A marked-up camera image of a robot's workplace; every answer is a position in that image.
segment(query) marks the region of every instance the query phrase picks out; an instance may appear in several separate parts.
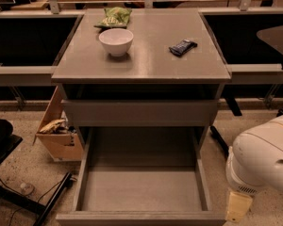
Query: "cardboard box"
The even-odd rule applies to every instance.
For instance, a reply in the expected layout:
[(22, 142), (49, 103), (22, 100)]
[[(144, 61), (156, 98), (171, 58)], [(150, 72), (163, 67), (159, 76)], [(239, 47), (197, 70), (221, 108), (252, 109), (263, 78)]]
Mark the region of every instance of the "cardboard box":
[(40, 130), (52, 120), (60, 119), (63, 111), (62, 97), (56, 88), (45, 111), (36, 137), (55, 161), (80, 161), (83, 147), (77, 134), (41, 134)]

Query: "white bowl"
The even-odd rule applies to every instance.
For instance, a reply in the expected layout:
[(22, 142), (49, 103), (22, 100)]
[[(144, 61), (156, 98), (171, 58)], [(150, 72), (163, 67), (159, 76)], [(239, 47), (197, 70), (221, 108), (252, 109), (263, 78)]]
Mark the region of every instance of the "white bowl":
[(133, 33), (124, 28), (111, 28), (99, 36), (105, 50), (114, 57), (123, 56), (131, 47)]

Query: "cabinet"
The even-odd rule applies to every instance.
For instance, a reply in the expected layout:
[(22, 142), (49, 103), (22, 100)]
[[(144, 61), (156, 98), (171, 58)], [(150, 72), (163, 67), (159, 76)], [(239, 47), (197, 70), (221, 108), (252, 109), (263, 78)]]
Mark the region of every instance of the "cabinet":
[[(122, 57), (102, 48), (87, 10), (52, 81), (85, 145), (71, 212), (61, 225), (222, 225), (209, 202), (200, 149), (230, 80), (193, 8), (136, 9)], [(190, 39), (181, 58), (168, 47)]]

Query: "cabinet top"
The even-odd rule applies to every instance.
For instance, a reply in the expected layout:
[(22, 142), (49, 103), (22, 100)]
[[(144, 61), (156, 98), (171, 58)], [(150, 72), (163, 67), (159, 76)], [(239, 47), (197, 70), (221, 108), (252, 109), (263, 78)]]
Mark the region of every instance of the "cabinet top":
[[(133, 9), (127, 29), (134, 40), (126, 55), (113, 57), (95, 24), (103, 9), (87, 9), (52, 76), (57, 83), (223, 83), (230, 79), (196, 8)], [(182, 57), (169, 47), (188, 39), (198, 46)]]

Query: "floor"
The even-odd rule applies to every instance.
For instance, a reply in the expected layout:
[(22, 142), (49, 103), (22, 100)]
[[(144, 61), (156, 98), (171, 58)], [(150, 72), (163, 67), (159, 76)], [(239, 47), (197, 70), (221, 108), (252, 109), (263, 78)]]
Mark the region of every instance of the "floor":
[[(283, 108), (283, 99), (273, 101), (273, 108), (267, 109), (259, 99), (240, 99), (242, 116), (234, 117), (221, 101), (219, 112), (214, 122), (227, 145), (231, 145), (235, 137), (242, 131), (262, 124), (276, 116), (278, 108)], [(79, 162), (54, 162), (35, 133), (44, 114), (46, 103), (43, 105), (27, 104), (23, 110), (17, 110), (16, 105), (9, 105), (8, 110), (0, 110), (0, 119), (10, 121), (14, 134), (24, 140), (18, 148), (0, 166), (0, 178), (9, 187), (21, 192), (21, 184), (32, 184), (35, 190), (28, 196), (37, 201), (52, 186), (58, 183), (66, 172), (71, 172), (77, 178)], [(214, 212), (224, 214), (229, 187), (225, 178), (225, 159), (218, 142), (208, 131), (201, 150), (208, 189)], [(71, 211), (76, 182), (63, 192), (58, 202), (50, 212), (43, 225), (56, 226), (56, 215), (59, 212)], [(52, 191), (42, 197), (40, 203), (46, 203)], [(33, 225), (36, 216), (19, 206), (0, 199), (0, 226), (2, 225)], [(235, 225), (227, 222), (225, 226)], [(281, 225), (283, 226), (283, 194), (268, 187), (255, 197), (251, 210), (239, 224), (252, 225)]]

